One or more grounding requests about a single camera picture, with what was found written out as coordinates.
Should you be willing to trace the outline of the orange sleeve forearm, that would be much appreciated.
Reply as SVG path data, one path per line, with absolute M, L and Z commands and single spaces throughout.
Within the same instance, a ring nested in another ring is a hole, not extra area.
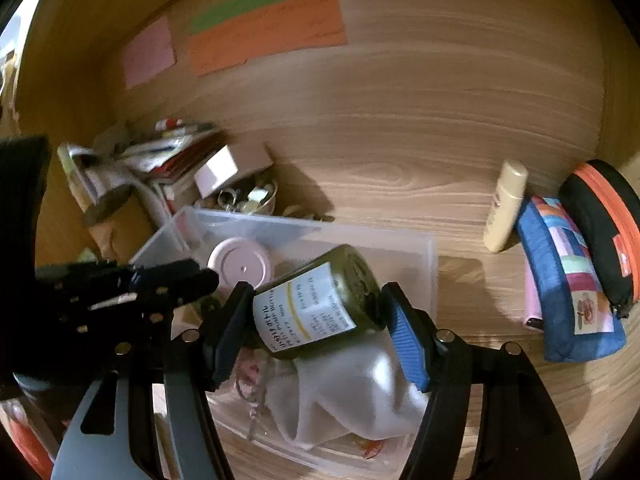
M 17 400 L 1 402 L 1 421 L 13 444 L 40 479 L 50 479 L 53 462 Z

